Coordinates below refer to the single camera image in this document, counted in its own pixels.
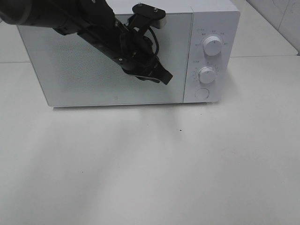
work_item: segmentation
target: white table surface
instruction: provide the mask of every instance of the white table surface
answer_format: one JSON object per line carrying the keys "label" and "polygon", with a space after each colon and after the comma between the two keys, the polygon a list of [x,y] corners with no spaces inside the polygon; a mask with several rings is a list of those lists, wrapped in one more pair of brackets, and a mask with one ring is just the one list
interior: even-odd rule
{"label": "white table surface", "polygon": [[52,109],[0,64],[1,225],[294,225],[300,57],[232,58],[217,104]]}
{"label": "white table surface", "polygon": [[[241,11],[241,18],[232,57],[298,54],[249,3],[245,0],[234,0],[234,3]],[[0,62],[22,61],[29,61],[29,58],[17,28],[0,23]]]}

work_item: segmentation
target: timer knob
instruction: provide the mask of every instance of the timer knob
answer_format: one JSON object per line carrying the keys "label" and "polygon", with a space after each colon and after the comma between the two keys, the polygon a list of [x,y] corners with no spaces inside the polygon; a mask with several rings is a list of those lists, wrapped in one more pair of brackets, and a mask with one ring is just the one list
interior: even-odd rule
{"label": "timer knob", "polygon": [[218,36],[210,36],[203,41],[203,48],[207,55],[215,56],[222,51],[223,42]]}
{"label": "timer knob", "polygon": [[212,67],[203,67],[198,75],[200,82],[204,84],[213,82],[217,77],[217,73]]}

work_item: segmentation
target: black cable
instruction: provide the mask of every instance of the black cable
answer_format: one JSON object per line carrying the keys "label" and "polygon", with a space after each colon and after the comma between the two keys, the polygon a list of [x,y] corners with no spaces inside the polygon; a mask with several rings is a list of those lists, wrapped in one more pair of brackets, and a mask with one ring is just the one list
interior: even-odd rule
{"label": "black cable", "polygon": [[149,29],[148,29],[150,32],[151,32],[151,34],[152,34],[152,36],[153,36],[153,38],[154,38],[154,41],[155,41],[155,45],[156,45],[156,51],[155,51],[155,55],[158,55],[158,52],[159,52],[159,43],[158,43],[158,38],[156,37],[156,35],[155,35],[155,33],[154,33],[154,31],[152,30],[152,28],[151,27],[149,27]]}

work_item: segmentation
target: white knob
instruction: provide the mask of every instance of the white knob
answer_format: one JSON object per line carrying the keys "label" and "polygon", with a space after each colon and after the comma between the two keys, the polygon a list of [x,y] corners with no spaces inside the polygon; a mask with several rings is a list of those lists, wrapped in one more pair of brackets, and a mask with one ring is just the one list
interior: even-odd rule
{"label": "white knob", "polygon": [[217,77],[217,73],[211,67],[203,67],[199,72],[199,80],[201,83],[211,83]]}
{"label": "white knob", "polygon": [[203,48],[209,56],[218,55],[222,51],[222,40],[218,36],[210,36],[203,42]]}

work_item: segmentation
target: white microwave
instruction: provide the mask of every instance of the white microwave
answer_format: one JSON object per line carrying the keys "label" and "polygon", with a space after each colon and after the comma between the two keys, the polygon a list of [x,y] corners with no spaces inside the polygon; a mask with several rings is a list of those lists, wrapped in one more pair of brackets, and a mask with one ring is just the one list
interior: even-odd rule
{"label": "white microwave", "polygon": [[[107,3],[122,23],[137,4]],[[49,106],[200,103],[221,98],[238,9],[229,0],[143,3],[166,11],[165,27],[154,32],[160,62],[173,75],[167,85],[128,76],[75,34],[63,37],[49,28],[18,26]]]}

